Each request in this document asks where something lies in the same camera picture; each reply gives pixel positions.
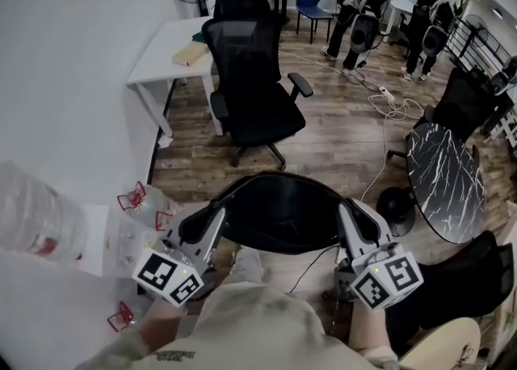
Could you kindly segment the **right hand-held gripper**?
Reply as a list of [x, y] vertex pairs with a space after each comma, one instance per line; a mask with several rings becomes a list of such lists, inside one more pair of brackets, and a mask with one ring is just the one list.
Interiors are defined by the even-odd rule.
[[353, 259], [351, 267], [356, 275], [351, 290], [369, 309], [395, 305], [423, 284], [413, 254], [402, 244], [391, 242], [388, 223], [376, 210], [349, 199], [349, 207], [338, 206], [338, 218], [340, 246]]

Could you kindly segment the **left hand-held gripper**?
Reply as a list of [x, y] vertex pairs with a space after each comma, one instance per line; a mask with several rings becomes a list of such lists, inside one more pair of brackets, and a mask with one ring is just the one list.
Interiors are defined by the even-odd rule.
[[149, 229], [132, 278], [172, 305], [184, 305], [205, 285], [225, 218], [225, 207], [186, 206], [166, 233]]

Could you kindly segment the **black mesh office chair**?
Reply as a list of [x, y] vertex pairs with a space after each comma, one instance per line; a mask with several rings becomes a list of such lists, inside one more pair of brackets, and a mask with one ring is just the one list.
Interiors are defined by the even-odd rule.
[[281, 85], [281, 25], [267, 0], [216, 0], [212, 19], [202, 27], [219, 76], [210, 105], [238, 148], [233, 166], [248, 149], [266, 146], [284, 170], [275, 144], [305, 127], [296, 98], [312, 96], [313, 88], [299, 73], [288, 74], [292, 91]]

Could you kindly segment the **person's right forearm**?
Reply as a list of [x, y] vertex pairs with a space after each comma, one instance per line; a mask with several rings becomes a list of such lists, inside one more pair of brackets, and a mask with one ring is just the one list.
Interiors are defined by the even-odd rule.
[[353, 304], [348, 345], [355, 351], [389, 347], [385, 311], [373, 311], [363, 302]]

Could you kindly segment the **person's left forearm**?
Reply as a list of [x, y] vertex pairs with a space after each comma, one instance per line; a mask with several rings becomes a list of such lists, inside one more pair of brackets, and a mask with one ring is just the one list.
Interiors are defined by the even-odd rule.
[[176, 307], [157, 298], [137, 325], [137, 333], [151, 351], [156, 351], [175, 340], [180, 321], [186, 314], [185, 306]]

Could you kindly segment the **black swivel chair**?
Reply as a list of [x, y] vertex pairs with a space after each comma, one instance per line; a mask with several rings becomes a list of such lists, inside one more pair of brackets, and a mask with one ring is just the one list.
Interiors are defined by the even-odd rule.
[[477, 68], [469, 72], [455, 68], [437, 106], [426, 107], [422, 122], [417, 124], [417, 129], [425, 128], [426, 132], [418, 134], [418, 130], [414, 130], [411, 133], [408, 140], [409, 153], [389, 150], [386, 157], [414, 158], [424, 145], [431, 149], [445, 144], [450, 149], [458, 142], [465, 144], [473, 132], [492, 115], [495, 90], [509, 84], [510, 78], [506, 73], [515, 70], [515, 67], [509, 65], [489, 80]]

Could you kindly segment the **blue plastic chair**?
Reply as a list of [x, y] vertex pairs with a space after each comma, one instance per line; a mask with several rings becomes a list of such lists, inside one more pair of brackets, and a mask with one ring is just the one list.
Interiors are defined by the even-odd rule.
[[330, 38], [330, 25], [333, 19], [333, 15], [330, 12], [324, 11], [318, 6], [320, 1], [321, 0], [296, 0], [296, 33], [299, 33], [301, 16], [303, 15], [310, 20], [310, 44], [313, 43], [313, 37], [317, 31], [317, 25], [320, 20], [327, 21], [326, 41], [329, 41]]

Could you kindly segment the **person's grey trousers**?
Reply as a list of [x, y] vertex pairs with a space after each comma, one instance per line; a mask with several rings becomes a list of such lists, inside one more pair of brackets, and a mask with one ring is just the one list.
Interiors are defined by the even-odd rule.
[[256, 249], [242, 246], [236, 253], [228, 276], [221, 283], [224, 292], [250, 292], [263, 289], [263, 269]]

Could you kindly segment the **black marble round table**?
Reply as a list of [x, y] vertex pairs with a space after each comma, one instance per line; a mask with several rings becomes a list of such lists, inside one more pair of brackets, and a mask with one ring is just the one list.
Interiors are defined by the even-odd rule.
[[416, 212], [452, 244], [464, 244], [482, 232], [485, 188], [476, 148], [452, 130], [427, 123], [411, 131], [404, 152], [388, 150], [385, 159], [393, 157], [404, 160], [408, 184], [385, 189], [376, 203], [393, 235], [408, 234]]

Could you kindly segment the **person's beige shirt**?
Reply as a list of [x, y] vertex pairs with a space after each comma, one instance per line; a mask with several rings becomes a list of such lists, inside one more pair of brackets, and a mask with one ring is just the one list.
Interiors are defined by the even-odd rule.
[[386, 345], [353, 350], [305, 301], [256, 283], [226, 284], [192, 333], [153, 350], [136, 331], [74, 370], [401, 370]]

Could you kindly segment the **large clear water bottle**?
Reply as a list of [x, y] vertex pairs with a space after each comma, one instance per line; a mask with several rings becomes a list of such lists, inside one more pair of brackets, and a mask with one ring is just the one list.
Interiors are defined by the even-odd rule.
[[0, 162], [0, 249], [73, 263], [87, 232], [78, 203], [12, 161]]

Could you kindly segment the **white desk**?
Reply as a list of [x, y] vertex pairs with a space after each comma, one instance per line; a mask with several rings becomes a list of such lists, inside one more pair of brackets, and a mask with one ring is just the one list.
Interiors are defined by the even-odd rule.
[[200, 32], [207, 21], [207, 17], [199, 17], [163, 24], [126, 81], [127, 86], [137, 89], [144, 105], [168, 141], [171, 141], [173, 132], [164, 116], [165, 109], [158, 106], [146, 85], [175, 79], [200, 78], [205, 96], [207, 99], [210, 98], [211, 93], [215, 91], [212, 79], [213, 59], [210, 53], [205, 53], [193, 65], [179, 65], [173, 62], [173, 56], [192, 42], [192, 36]]

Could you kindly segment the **tan flat cardboard box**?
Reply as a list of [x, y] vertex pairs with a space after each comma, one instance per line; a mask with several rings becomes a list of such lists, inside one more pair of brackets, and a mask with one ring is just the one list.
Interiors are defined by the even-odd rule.
[[176, 65], [190, 67], [207, 53], [209, 49], [205, 43], [191, 41], [172, 57], [172, 61]]

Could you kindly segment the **grey oval bag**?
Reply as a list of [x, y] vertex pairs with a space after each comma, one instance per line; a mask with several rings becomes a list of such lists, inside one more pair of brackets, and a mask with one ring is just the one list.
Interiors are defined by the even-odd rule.
[[375, 15], [359, 14], [351, 26], [350, 50], [362, 54], [370, 50], [380, 28], [380, 19]]
[[427, 57], [437, 57], [448, 42], [448, 34], [439, 27], [429, 26], [422, 39], [422, 51]]

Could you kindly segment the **small white table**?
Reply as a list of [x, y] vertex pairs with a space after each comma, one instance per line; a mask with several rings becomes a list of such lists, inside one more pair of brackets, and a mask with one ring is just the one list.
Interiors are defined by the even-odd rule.
[[395, 24], [395, 20], [400, 18], [401, 13], [410, 14], [413, 10], [414, 4], [409, 0], [391, 0], [389, 3], [390, 15], [387, 27], [385, 29], [385, 37], [383, 38], [383, 42], [387, 43], [389, 41], [389, 35], [391, 33], [391, 29]]

